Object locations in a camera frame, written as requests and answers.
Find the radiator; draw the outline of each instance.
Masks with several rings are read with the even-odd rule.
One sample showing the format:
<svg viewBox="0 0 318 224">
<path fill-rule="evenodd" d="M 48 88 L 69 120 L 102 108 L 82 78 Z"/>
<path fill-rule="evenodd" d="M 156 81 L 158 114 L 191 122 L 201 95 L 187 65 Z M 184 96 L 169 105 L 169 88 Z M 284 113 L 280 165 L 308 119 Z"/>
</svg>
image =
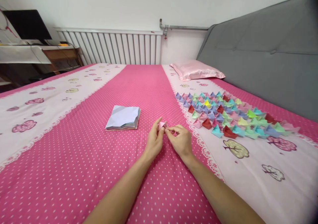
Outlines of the radiator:
<svg viewBox="0 0 318 224">
<path fill-rule="evenodd" d="M 160 64 L 162 31 L 55 28 L 81 48 L 84 64 Z"/>
</svg>

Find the finger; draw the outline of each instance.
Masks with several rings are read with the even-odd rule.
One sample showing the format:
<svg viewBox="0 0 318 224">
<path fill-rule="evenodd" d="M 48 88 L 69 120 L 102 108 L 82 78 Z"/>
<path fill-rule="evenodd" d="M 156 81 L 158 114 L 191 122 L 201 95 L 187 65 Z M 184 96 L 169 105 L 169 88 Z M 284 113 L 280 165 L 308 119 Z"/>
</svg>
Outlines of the finger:
<svg viewBox="0 0 318 224">
<path fill-rule="evenodd" d="M 183 128 L 180 128 L 178 126 L 168 127 L 167 129 L 170 130 L 170 131 L 176 131 L 178 133 L 180 133 L 183 130 Z"/>
<path fill-rule="evenodd" d="M 180 124 L 178 124 L 178 125 L 176 125 L 176 126 L 185 129 L 185 128 L 184 128 L 182 125 L 180 125 Z"/>
<path fill-rule="evenodd" d="M 171 132 L 168 129 L 165 129 L 165 133 L 170 141 L 175 139 L 174 135 L 171 134 Z"/>
<path fill-rule="evenodd" d="M 162 116 L 159 117 L 159 118 L 155 121 L 155 123 L 152 125 L 151 132 L 156 132 L 156 133 L 157 133 L 157 127 L 158 127 L 158 124 L 159 124 L 159 122 L 161 121 L 161 119 L 162 119 Z"/>
<path fill-rule="evenodd" d="M 158 132 L 157 140 L 159 139 L 162 141 L 164 132 L 165 132 L 165 128 L 162 127 Z"/>
</svg>

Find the metal pipe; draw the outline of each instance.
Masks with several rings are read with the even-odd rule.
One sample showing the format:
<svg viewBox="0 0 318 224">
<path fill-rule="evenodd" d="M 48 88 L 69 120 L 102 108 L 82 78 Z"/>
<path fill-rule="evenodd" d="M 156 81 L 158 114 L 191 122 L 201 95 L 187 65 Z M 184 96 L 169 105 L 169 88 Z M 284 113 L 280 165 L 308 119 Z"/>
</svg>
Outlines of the metal pipe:
<svg viewBox="0 0 318 224">
<path fill-rule="evenodd" d="M 180 26 L 180 25 L 163 25 L 162 19 L 159 21 L 160 29 L 184 29 L 184 30 L 208 30 L 209 27 L 196 27 L 196 26 Z"/>
</svg>

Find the bed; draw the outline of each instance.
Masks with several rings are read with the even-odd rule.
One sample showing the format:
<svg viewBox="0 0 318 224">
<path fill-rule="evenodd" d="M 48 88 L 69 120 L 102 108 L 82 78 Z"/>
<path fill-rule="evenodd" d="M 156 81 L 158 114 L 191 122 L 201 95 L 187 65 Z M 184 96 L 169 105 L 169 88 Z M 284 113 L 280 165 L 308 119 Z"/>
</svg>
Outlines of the bed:
<svg viewBox="0 0 318 224">
<path fill-rule="evenodd" d="M 318 206 L 318 124 L 230 82 L 181 82 L 169 65 L 92 64 L 0 94 L 0 223 L 82 223 L 140 157 L 160 116 L 192 132 L 195 156 L 266 223 L 308 223 Z M 300 131 L 219 139 L 193 126 L 177 92 L 240 98 Z M 114 105 L 140 107 L 137 130 L 105 131 Z M 220 223 L 166 137 L 127 223 Z"/>
</svg>

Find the pillow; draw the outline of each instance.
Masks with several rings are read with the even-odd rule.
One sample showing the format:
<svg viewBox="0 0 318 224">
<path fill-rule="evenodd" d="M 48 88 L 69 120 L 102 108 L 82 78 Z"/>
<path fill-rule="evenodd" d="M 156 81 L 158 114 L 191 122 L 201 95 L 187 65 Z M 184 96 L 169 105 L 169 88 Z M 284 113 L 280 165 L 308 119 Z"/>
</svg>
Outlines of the pillow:
<svg viewBox="0 0 318 224">
<path fill-rule="evenodd" d="M 217 77 L 225 78 L 225 75 L 209 65 L 201 63 L 197 60 L 188 60 L 170 64 L 171 67 L 179 74 L 180 80 L 183 82 L 190 81 L 191 79 Z"/>
</svg>

